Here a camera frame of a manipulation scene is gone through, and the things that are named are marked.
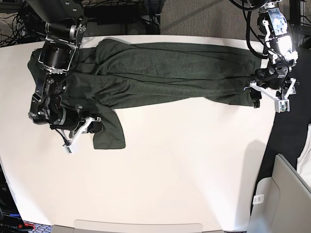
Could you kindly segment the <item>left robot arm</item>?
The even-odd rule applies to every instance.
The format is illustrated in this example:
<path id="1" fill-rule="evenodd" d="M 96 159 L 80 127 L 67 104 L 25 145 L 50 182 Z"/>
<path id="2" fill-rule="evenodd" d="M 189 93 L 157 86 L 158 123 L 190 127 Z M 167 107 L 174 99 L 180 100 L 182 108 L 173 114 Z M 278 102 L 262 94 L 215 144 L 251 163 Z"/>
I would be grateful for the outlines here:
<path id="1" fill-rule="evenodd" d="M 242 10 L 246 21 L 246 44 L 253 55 L 268 61 L 266 68 L 256 69 L 247 87 L 254 107 L 260 106 L 261 95 L 265 94 L 275 103 L 277 113 L 290 110 L 289 96 L 296 93 L 296 78 L 288 75 L 298 60 L 292 37 L 289 33 L 285 16 L 280 12 L 277 0 L 241 0 L 231 1 Z M 256 52 L 250 43 L 250 35 L 254 33 L 251 27 L 253 11 L 259 12 L 257 26 L 260 35 L 255 35 L 263 45 L 262 53 Z"/>

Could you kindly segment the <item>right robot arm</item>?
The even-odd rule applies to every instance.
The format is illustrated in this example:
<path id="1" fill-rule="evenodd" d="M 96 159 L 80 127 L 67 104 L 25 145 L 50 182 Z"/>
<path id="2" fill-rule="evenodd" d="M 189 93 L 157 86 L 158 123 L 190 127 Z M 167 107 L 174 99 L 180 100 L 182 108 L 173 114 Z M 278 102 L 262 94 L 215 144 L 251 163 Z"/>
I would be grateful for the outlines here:
<path id="1" fill-rule="evenodd" d="M 27 3 L 46 23 L 46 39 L 36 65 L 35 92 L 29 117 L 33 123 L 49 124 L 53 130 L 72 134 L 98 133 L 103 128 L 99 117 L 86 116 L 79 109 L 62 106 L 62 95 L 68 87 L 71 63 L 86 30 L 87 18 L 79 0 L 29 0 Z"/>

